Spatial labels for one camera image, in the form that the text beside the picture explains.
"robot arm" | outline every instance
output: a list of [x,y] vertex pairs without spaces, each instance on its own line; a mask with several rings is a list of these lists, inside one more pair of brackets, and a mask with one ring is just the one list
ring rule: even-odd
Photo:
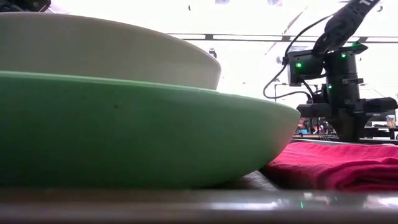
[[342,47],[356,32],[368,12],[380,0],[350,0],[347,5],[334,13],[326,23],[325,33],[314,45],[315,55],[324,54]]

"red towel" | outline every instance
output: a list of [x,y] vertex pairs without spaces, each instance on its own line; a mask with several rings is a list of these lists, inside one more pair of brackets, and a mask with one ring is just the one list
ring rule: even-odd
[[292,143],[262,171],[291,189],[398,190],[398,147]]

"black cable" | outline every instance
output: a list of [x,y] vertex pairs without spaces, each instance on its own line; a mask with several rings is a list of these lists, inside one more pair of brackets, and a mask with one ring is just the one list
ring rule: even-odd
[[[287,57],[287,53],[289,52],[289,49],[292,47],[292,45],[294,44],[294,42],[296,42],[296,40],[297,40],[301,35],[303,35],[303,33],[305,33],[306,31],[308,31],[308,30],[311,29],[312,27],[316,26],[317,24],[319,24],[320,22],[326,20],[327,18],[329,18],[329,17],[331,17],[331,16],[332,16],[332,15],[330,15],[330,16],[325,16],[325,17],[323,17],[322,19],[320,19],[320,20],[314,22],[313,24],[307,26],[307,27],[304,28],[301,32],[299,32],[299,33],[294,37],[294,39],[290,42],[290,44],[287,46],[287,48],[286,48],[286,50],[285,50],[285,56],[284,56],[284,57],[285,57],[285,58]],[[304,85],[307,87],[307,89],[310,90],[310,93],[312,93],[312,95],[308,94],[308,93],[305,92],[305,91],[293,91],[293,92],[291,92],[291,93],[283,94],[283,95],[280,95],[280,96],[267,96],[267,93],[266,93],[267,88],[271,85],[271,83],[272,83],[274,80],[276,80],[276,78],[279,77],[280,74],[282,74],[282,72],[285,70],[286,66],[287,66],[287,64],[285,63],[285,65],[282,67],[282,69],[271,79],[271,81],[270,81],[269,83],[267,83],[267,84],[265,85],[265,87],[262,89],[262,94],[263,94],[267,99],[271,99],[271,100],[276,100],[276,99],[279,99],[279,98],[282,98],[282,97],[285,97],[285,96],[290,96],[290,95],[293,95],[293,94],[296,94],[296,93],[303,93],[303,94],[306,94],[306,96],[308,97],[309,100],[312,99],[313,91],[310,90],[310,87],[308,86],[308,84],[307,84],[306,82],[303,82],[303,83],[304,83]]]

